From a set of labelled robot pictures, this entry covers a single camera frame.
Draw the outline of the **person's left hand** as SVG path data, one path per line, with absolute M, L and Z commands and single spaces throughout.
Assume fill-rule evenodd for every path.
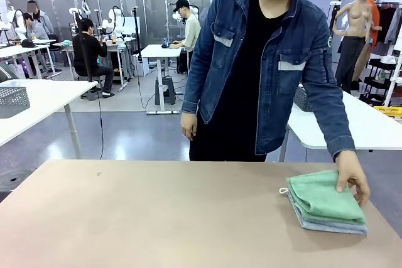
M 354 197 L 359 206 L 364 206 L 369 200 L 371 191 L 357 154 L 351 150 L 341 151 L 338 153 L 335 163 L 339 173 L 336 190 L 340 193 L 347 186 L 355 186 L 356 194 Z

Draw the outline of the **person's right hand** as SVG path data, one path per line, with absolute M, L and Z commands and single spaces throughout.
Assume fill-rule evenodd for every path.
M 196 136 L 197 133 L 197 116 L 195 114 L 182 113 L 181 127 L 183 135 L 190 141 Z

